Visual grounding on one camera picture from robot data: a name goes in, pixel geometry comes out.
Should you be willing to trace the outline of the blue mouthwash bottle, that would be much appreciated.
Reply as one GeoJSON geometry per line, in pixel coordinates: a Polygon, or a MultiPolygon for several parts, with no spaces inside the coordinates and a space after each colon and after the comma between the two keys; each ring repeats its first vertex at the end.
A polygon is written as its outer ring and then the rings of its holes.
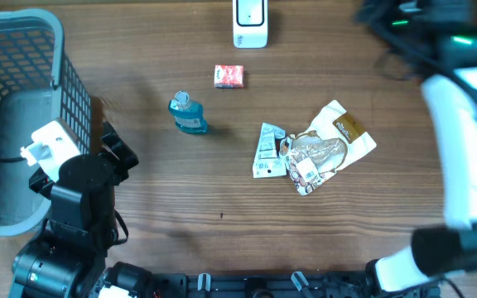
{"type": "Polygon", "coordinates": [[[204,134],[208,131],[208,124],[204,118],[203,106],[190,99],[186,91],[178,91],[169,102],[169,113],[175,119],[177,128],[188,134],[204,134]]]}

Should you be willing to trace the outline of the small red packet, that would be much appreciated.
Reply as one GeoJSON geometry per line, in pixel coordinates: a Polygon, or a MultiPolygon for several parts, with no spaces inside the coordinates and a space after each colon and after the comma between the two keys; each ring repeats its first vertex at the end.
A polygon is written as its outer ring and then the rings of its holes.
{"type": "Polygon", "coordinates": [[[242,65],[216,65],[214,68],[214,86],[220,89],[241,89],[243,82],[242,65]]]}

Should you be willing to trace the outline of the clear bag with printed card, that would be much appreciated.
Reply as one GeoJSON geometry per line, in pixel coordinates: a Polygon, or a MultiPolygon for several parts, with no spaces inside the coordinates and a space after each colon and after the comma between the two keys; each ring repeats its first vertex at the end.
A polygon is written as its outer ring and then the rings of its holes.
{"type": "Polygon", "coordinates": [[[278,156],[277,141],[286,137],[286,132],[270,123],[261,126],[258,146],[253,161],[253,178],[285,176],[287,168],[278,156]]]}

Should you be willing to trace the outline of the white box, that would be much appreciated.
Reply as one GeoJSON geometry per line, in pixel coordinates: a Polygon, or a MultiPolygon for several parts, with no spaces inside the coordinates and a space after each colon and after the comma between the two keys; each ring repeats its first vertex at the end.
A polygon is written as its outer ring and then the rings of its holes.
{"type": "Polygon", "coordinates": [[[310,126],[280,142],[279,157],[300,195],[308,195],[377,146],[338,101],[324,106],[310,126]]]}

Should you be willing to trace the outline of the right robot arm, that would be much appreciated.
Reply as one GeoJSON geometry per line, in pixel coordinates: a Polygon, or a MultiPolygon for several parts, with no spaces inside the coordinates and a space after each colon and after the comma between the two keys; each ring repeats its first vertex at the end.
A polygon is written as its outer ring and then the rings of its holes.
{"type": "Polygon", "coordinates": [[[477,23],[471,1],[365,1],[357,21],[421,79],[444,187],[444,222],[369,262],[369,294],[396,297],[477,271],[477,23]]]}

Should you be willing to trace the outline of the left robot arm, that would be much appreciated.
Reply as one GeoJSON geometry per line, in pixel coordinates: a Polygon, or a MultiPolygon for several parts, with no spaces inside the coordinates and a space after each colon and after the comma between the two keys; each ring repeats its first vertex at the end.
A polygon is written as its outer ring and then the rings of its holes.
{"type": "Polygon", "coordinates": [[[153,297],[152,274],[118,262],[106,267],[108,250],[127,242],[128,228],[115,209],[114,189],[138,158],[113,126],[103,124],[97,154],[84,154],[60,119],[31,135],[21,149],[38,165],[29,187],[51,204],[51,216],[16,255],[11,297],[153,297]]]}

